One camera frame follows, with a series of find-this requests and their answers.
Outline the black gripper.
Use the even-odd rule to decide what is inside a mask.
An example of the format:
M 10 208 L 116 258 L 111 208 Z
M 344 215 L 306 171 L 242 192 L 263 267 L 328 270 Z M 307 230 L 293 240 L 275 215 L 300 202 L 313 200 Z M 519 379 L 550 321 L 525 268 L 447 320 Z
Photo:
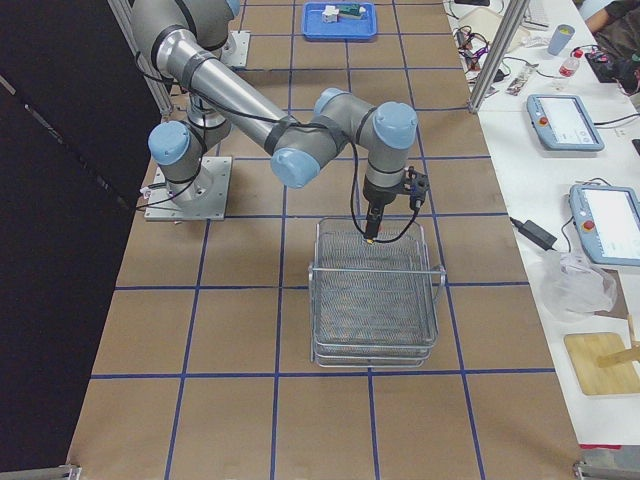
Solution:
M 385 187 L 374 184 L 369 179 L 364 180 L 363 195 L 368 202 L 364 230 L 365 239 L 377 238 L 385 207 L 393 203 L 403 191 L 402 183 Z

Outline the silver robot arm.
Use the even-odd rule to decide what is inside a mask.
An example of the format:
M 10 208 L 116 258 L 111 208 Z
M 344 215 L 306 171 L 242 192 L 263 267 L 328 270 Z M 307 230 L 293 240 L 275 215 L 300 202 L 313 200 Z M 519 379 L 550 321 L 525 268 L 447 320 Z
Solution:
M 428 180 L 406 164 L 416 138 L 414 109 L 398 102 L 374 106 L 328 88 L 311 122 L 299 122 L 218 59 L 238 13 L 236 1 L 137 1 L 132 7 L 140 54 L 163 81 L 176 80 L 191 96 L 184 120 L 161 123 L 148 137 L 172 200 L 185 206 L 211 185 L 202 158 L 237 128 L 270 154 L 273 173 L 289 188 L 308 184 L 346 146 L 365 148 L 368 209 L 361 233 L 369 242 L 377 241 L 384 209 L 397 196 L 408 196 L 418 212 Z

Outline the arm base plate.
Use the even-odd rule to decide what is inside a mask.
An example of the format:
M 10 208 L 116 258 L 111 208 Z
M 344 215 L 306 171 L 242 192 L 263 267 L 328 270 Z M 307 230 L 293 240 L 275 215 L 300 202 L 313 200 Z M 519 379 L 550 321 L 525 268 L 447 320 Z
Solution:
M 232 69 L 245 69 L 251 34 L 247 30 L 230 31 L 220 49 L 220 61 Z
M 144 219 L 149 222 L 182 222 L 223 220 L 231 178 L 232 158 L 205 156 L 199 175 L 189 188 L 167 183 L 160 168 L 154 182 L 158 188 L 150 191 Z

